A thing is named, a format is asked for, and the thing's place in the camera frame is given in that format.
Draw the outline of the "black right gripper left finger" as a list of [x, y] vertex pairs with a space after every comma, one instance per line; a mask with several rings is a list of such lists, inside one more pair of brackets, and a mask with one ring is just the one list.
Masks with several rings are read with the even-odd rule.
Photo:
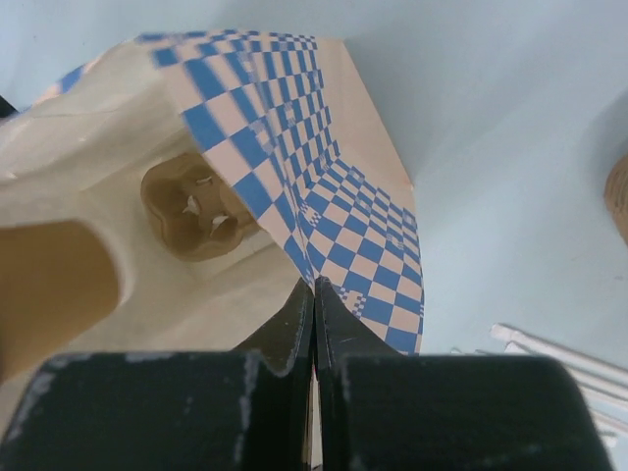
[[306, 470], [314, 298], [228, 351], [74, 352], [32, 376], [1, 441], [5, 470]]

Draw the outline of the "single brown paper cup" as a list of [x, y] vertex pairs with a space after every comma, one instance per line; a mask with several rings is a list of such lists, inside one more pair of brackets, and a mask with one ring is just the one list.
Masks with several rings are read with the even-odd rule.
[[122, 289], [103, 240], [77, 221], [1, 229], [1, 381], [109, 315]]

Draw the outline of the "blue checkered paper bag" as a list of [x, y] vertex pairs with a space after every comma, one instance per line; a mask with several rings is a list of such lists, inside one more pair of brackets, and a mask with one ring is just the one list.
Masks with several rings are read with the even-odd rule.
[[[153, 234], [140, 185], [203, 156], [259, 231], [201, 262]], [[1, 229], [77, 221], [105, 243], [122, 297], [95, 325], [123, 345], [207, 305], [266, 248], [414, 354], [424, 324], [413, 186], [344, 43], [221, 29], [144, 33], [79, 66], [1, 122]]]

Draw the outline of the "single brown pulp cup carrier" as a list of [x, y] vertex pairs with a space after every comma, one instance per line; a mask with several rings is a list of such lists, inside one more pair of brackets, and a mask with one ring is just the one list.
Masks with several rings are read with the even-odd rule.
[[151, 167], [140, 198], [153, 234], [186, 262], [224, 256], [259, 231], [236, 193], [196, 152]]

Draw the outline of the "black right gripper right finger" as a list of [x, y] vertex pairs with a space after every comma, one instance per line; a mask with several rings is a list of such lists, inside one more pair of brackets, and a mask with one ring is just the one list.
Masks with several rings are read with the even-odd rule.
[[315, 283], [327, 470], [608, 470], [574, 380], [555, 360], [398, 353]]

